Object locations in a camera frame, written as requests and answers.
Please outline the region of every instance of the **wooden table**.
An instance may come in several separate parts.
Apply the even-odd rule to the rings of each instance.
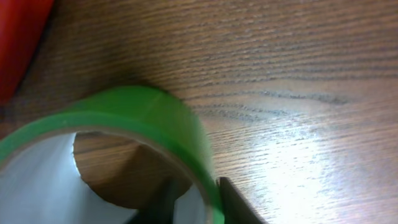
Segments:
[[[398,1],[59,0],[49,27],[0,136],[153,85],[268,223],[397,222]]]

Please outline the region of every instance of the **tape roll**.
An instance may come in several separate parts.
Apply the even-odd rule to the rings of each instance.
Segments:
[[[17,166],[15,161],[24,151],[38,147],[38,142],[46,139],[52,141],[78,131],[103,131],[147,144],[197,186],[205,203],[206,222],[224,223],[212,153],[199,119],[180,100],[143,86],[124,86],[98,93],[3,139],[0,142],[0,197],[1,191],[3,194],[6,191],[2,189],[5,181],[8,191],[17,187],[17,176],[9,175],[7,179],[5,173],[7,168]],[[0,212],[5,206],[6,203],[0,202]]]

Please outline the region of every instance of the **cardboard core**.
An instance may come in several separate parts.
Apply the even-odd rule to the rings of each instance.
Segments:
[[[36,142],[0,170],[0,223],[122,224],[137,213],[103,200],[81,179],[73,158],[75,136]],[[195,185],[176,201],[174,212],[174,224],[206,223]]]

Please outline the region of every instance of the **wood grain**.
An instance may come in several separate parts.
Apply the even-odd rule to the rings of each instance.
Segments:
[[[148,146],[100,132],[78,133],[74,156],[81,178],[103,199],[126,208],[145,208],[167,178],[185,193],[192,182]]]
[[[398,1],[59,0],[0,136],[136,83],[200,115],[268,223],[398,220]]]

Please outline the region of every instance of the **green tape roll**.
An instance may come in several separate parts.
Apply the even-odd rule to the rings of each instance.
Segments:
[[[98,93],[3,139],[0,165],[6,166],[9,160],[6,158],[19,152],[18,149],[68,130],[105,130],[127,136],[131,133],[154,142],[192,175],[211,210],[210,222],[224,223],[210,146],[200,121],[180,100],[143,86],[124,86]]]

